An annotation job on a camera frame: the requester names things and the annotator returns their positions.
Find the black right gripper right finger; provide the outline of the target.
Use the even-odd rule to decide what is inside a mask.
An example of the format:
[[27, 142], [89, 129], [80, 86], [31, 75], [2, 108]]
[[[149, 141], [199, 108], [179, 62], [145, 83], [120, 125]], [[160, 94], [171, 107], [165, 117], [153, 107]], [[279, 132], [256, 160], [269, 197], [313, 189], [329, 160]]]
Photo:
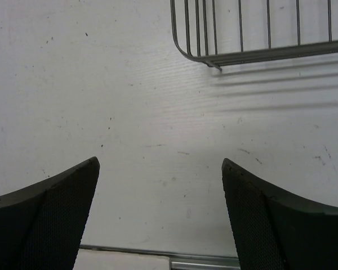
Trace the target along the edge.
[[221, 170], [241, 269], [338, 269], [338, 207], [295, 195], [229, 159]]

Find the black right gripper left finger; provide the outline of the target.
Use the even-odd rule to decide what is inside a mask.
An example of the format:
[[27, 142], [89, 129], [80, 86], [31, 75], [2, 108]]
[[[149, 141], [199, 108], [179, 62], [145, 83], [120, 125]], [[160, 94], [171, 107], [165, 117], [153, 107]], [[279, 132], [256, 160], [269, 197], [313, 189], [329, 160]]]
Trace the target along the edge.
[[0, 196], [0, 269], [73, 269], [99, 171], [94, 156]]

